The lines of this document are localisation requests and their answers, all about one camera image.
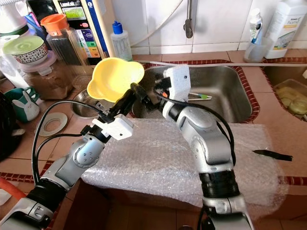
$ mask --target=white tile wall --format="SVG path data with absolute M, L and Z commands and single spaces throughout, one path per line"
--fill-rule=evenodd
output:
M 158 26 L 182 0 L 113 0 L 116 19 L 129 32 L 133 44 Z M 192 0 L 194 36 L 187 39 L 183 0 L 166 24 L 132 48 L 133 54 L 168 54 L 245 50 L 249 40 L 249 12 L 260 8 L 266 31 L 280 0 Z M 307 17 L 290 48 L 307 48 Z

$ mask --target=orange lid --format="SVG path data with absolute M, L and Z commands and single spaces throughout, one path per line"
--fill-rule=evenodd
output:
M 47 16 L 40 21 L 40 24 L 52 35 L 61 35 L 62 33 L 60 31 L 69 27 L 66 15 L 63 13 Z

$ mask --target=faucet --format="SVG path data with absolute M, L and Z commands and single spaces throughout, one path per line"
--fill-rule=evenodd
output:
M 186 31 L 187 38 L 193 37 L 191 12 L 192 12 L 192 0 L 188 0 L 187 19 L 185 24 L 183 25 L 183 29 Z

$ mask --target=tiled countertop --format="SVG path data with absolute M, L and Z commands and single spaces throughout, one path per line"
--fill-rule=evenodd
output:
M 135 55 L 134 60 L 151 61 L 179 61 L 179 60 L 209 60 L 224 59 L 235 63 L 243 62 L 243 51 L 193 53 L 193 54 L 169 54 L 169 55 Z M 307 50 L 289 50 L 287 57 L 307 57 Z M 292 162 L 280 161 L 284 174 L 293 177 L 306 177 L 304 184 L 307 185 L 307 123 L 286 112 L 279 104 L 270 85 L 259 67 L 243 67 L 246 78 L 260 104 L 260 114 L 253 121 L 254 124 L 265 124 L 272 138 L 276 152 L 289 154 L 294 157 Z M 7 91 L 12 86 L 8 81 L 1 85 L 2 91 Z M 70 95 L 72 99 L 77 92 Z M 36 124 L 43 112 L 53 102 L 40 104 L 41 113 L 35 121 L 22 125 L 27 130 L 17 150 L 6 160 L 0 162 L 2 173 L 14 173 L 31 175 L 31 148 Z M 90 119 L 82 119 L 74 115 L 69 104 L 60 104 L 51 110 L 62 112 L 68 117 L 68 124 L 62 133 L 79 133 L 81 129 L 91 122 Z M 39 169 L 43 170 L 47 161 L 54 161 L 67 154 L 71 143 L 78 138 L 63 137 L 54 139 L 42 149 L 39 155 Z

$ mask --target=bunny mug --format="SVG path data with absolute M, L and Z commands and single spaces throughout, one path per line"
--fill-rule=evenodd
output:
M 32 121 L 39 114 L 39 107 L 35 103 L 39 95 L 31 87 L 16 88 L 4 94 L 11 102 L 19 121 L 26 123 Z

